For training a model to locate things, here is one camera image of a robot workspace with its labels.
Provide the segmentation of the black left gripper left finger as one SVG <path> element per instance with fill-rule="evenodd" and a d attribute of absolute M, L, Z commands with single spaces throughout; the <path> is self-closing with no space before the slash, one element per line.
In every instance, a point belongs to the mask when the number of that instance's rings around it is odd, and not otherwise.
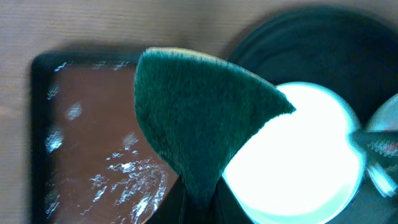
<path fill-rule="evenodd" d="M 179 177 L 146 224 L 183 224 L 186 203 L 187 190 L 182 177 Z"/>

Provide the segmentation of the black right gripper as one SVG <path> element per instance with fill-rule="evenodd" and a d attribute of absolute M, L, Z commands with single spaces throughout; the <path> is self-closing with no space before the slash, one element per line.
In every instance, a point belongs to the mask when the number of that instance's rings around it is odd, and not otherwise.
<path fill-rule="evenodd" d="M 355 131 L 349 139 L 366 155 L 367 166 L 397 172 L 397 130 Z"/>

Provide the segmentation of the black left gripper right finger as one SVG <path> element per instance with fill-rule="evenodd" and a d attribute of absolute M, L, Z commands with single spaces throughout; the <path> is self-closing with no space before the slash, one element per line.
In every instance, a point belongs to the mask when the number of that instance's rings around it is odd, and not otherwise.
<path fill-rule="evenodd" d="M 217 224 L 252 224 L 224 179 L 216 185 L 214 210 Z"/>

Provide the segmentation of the light green plate front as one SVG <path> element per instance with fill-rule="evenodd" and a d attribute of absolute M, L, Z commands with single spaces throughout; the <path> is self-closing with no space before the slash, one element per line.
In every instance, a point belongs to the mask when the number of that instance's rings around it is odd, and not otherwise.
<path fill-rule="evenodd" d="M 279 85 L 295 107 L 268 121 L 233 157 L 223 178 L 254 223 L 327 223 L 356 195 L 366 158 L 348 136 L 360 123 L 334 91 Z"/>

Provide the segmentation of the light green plate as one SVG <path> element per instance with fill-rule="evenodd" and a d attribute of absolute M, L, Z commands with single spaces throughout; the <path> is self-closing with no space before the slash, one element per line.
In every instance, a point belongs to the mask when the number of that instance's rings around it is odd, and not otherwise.
<path fill-rule="evenodd" d="M 366 158 L 348 136 L 360 123 L 334 91 L 279 85 L 295 107 L 268 121 L 233 157 L 223 178 L 254 223 L 327 223 L 356 195 Z"/>
<path fill-rule="evenodd" d="M 397 130 L 398 116 L 397 94 L 389 98 L 369 120 L 367 131 L 395 131 Z"/>

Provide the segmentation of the green scouring sponge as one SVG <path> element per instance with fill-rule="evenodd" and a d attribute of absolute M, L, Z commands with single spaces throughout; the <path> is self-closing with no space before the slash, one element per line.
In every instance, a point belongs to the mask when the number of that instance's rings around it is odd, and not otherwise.
<path fill-rule="evenodd" d="M 230 160 L 268 121 L 295 111 L 274 85 L 221 58 L 151 47 L 134 77 L 136 119 L 198 208 L 211 203 Z"/>

